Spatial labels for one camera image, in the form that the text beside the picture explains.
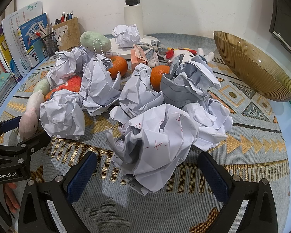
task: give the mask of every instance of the plaid fabric bow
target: plaid fabric bow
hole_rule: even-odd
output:
[[[164,60],[164,55],[166,55],[167,47],[160,41],[151,40],[151,44],[138,42],[137,45],[144,50],[149,67],[166,65],[167,62]]]

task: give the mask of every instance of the white lamp base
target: white lamp base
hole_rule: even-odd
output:
[[[140,42],[151,44],[151,40],[159,41],[157,38],[144,35],[144,38]],[[132,47],[120,47],[120,45],[115,43],[115,38],[110,39],[110,41],[111,49],[108,52],[119,53],[124,59],[130,60],[130,49]]]

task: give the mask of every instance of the human hand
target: human hand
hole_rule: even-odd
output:
[[[12,213],[16,213],[17,209],[20,209],[20,205],[18,204],[18,201],[14,195],[14,192],[12,189],[16,189],[17,186],[15,183],[8,183],[3,184],[3,193],[5,197],[5,203],[8,205],[9,210]]]

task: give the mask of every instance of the ribbed glass bowl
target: ribbed glass bowl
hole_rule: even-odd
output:
[[[239,79],[270,100],[291,101],[291,79],[271,57],[229,33],[213,35],[221,57]]]

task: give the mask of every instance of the orange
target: orange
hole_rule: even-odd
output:
[[[153,86],[153,89],[156,92],[161,91],[161,79],[162,79],[162,74],[169,74],[169,69],[170,67],[167,65],[159,65],[159,66],[155,66],[152,68],[152,72],[151,72],[151,84]]]
[[[110,59],[113,63],[113,67],[108,70],[111,73],[111,78],[116,79],[118,72],[121,73],[121,77],[124,76],[128,70],[127,61],[121,56],[113,56]]]

